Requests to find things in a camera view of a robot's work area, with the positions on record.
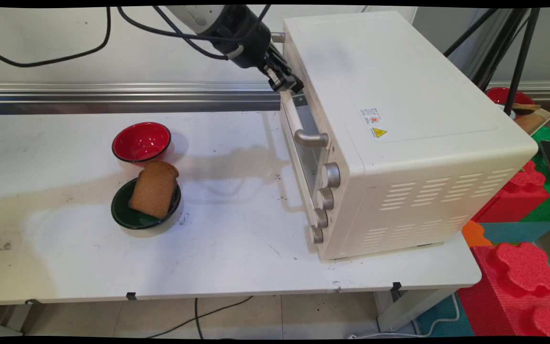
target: red foam block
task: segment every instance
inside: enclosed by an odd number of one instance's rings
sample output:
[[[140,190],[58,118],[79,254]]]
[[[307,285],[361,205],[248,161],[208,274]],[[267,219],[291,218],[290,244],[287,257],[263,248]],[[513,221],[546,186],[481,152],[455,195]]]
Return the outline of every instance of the red foam block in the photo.
[[[483,277],[458,295],[475,335],[550,337],[550,267],[533,244],[471,248]]]
[[[472,218],[474,222],[519,222],[549,193],[544,189],[544,174],[535,170],[535,163],[528,161],[523,172],[517,172]]]

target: teal foam block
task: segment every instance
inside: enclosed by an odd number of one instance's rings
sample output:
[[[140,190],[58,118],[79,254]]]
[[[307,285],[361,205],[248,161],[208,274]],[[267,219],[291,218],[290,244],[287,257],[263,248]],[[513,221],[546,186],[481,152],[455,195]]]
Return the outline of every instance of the teal foam block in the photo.
[[[460,307],[460,319],[456,322],[437,323],[434,325],[434,330],[430,337],[474,337],[474,332],[457,292],[455,299],[458,301],[458,307]],[[422,334],[428,334],[430,326],[432,326],[435,320],[452,318],[455,318],[454,300],[450,296],[447,296],[443,301],[423,312],[422,315],[417,316],[417,322],[419,322]]]
[[[500,242],[533,242],[550,231],[550,222],[494,222],[480,224],[483,236],[493,244]]]

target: red bowl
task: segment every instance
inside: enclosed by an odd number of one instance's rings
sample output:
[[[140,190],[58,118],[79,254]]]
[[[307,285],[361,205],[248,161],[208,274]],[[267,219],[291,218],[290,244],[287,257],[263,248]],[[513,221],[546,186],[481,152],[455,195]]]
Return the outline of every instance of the red bowl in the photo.
[[[508,87],[494,87],[487,90],[487,96],[492,102],[496,104],[506,104],[506,98],[508,97]],[[515,95],[515,103],[517,104],[534,104],[534,101],[529,96],[517,91]]]
[[[126,162],[154,159],[171,144],[171,132],[162,124],[143,122],[124,129],[114,139],[112,152]]]

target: white table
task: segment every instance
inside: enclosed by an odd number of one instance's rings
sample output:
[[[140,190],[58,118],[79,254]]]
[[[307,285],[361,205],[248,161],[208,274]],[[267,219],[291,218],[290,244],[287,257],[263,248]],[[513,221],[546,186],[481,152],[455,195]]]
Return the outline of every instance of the white table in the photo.
[[[164,160],[180,171],[182,200],[163,225],[134,231],[110,205],[142,168],[118,161],[111,143],[144,121],[172,132]],[[319,261],[309,242],[279,112],[0,116],[0,305],[386,291],[398,281],[430,290],[401,298],[429,299],[423,312],[481,278],[461,234],[337,261]],[[390,307],[380,324],[409,308]]]

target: warning label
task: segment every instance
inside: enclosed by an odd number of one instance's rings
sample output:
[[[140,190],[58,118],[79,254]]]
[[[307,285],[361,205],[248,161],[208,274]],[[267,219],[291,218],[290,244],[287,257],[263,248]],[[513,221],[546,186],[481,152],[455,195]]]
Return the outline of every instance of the warning label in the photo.
[[[366,126],[368,127],[369,132],[374,139],[378,139],[388,132],[387,130],[375,128],[375,126],[384,126],[386,128],[388,127],[388,124],[386,122],[383,122],[379,111],[375,107],[361,109],[360,115],[362,116],[362,119],[366,123]]]
[[[377,129],[377,128],[373,128],[373,131],[375,132],[376,137],[381,137],[383,134],[387,133],[387,131]]]

